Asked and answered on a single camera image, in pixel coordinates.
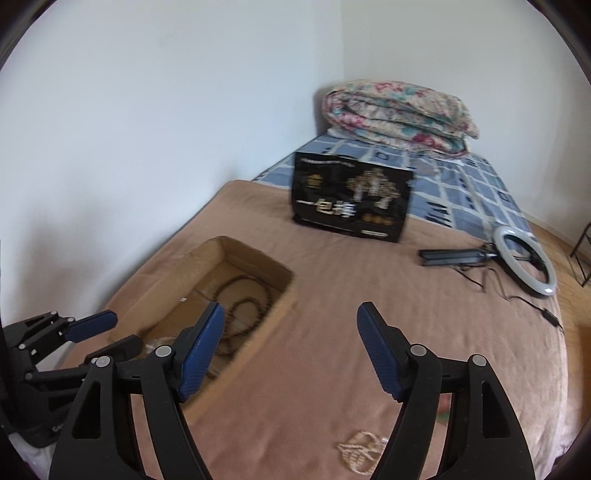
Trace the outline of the black printed gift box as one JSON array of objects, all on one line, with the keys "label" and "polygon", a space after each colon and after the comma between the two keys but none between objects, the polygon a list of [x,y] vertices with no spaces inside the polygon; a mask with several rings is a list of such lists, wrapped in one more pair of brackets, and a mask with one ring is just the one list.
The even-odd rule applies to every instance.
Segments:
[{"label": "black printed gift box", "polygon": [[298,224],[342,235],[397,243],[414,173],[349,157],[297,152],[290,188]]}]

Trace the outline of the folded floral quilt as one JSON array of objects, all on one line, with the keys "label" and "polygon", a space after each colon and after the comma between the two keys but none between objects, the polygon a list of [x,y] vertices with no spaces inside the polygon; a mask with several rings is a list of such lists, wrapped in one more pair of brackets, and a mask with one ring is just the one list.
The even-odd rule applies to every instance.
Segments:
[{"label": "folded floral quilt", "polygon": [[458,97],[403,81],[355,80],[322,98],[332,134],[444,157],[469,152],[480,130]]}]

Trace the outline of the cardboard box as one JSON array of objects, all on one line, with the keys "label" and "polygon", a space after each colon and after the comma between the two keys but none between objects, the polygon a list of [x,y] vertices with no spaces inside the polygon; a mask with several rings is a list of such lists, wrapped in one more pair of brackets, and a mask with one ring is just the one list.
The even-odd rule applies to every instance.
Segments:
[{"label": "cardboard box", "polygon": [[150,285],[128,283],[109,302],[118,316],[108,340],[137,335],[146,350],[175,339],[211,302],[224,331],[199,390],[183,404],[193,423],[221,399],[266,346],[296,302],[294,272],[230,237],[207,240],[157,273]]}]

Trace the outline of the black folded tripod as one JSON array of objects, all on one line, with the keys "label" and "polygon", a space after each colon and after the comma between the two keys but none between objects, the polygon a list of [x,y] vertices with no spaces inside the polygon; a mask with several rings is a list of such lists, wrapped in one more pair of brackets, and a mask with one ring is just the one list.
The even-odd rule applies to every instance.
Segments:
[{"label": "black folded tripod", "polygon": [[424,249],[419,257],[426,267],[475,266],[487,263],[497,257],[495,250],[488,247],[473,249]]}]

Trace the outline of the blue checkered bed sheet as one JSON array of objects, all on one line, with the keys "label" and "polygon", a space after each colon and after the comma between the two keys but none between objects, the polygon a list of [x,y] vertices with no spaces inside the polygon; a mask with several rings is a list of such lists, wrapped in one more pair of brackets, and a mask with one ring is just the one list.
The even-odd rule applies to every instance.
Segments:
[{"label": "blue checkered bed sheet", "polygon": [[488,160],[469,153],[436,159],[424,152],[405,151],[322,134],[301,152],[341,155],[374,166],[414,172],[408,213],[411,217],[489,240],[499,225],[533,232],[505,183]]}]

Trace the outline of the black metal rack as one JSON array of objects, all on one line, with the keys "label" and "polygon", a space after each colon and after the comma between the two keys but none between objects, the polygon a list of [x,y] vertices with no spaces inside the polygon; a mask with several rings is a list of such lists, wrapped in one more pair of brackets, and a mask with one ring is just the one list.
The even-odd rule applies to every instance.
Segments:
[{"label": "black metal rack", "polygon": [[590,229],[591,223],[588,223],[569,254],[569,259],[574,260],[578,268],[575,277],[582,288],[589,284],[591,276],[590,254],[586,252],[590,246]]}]

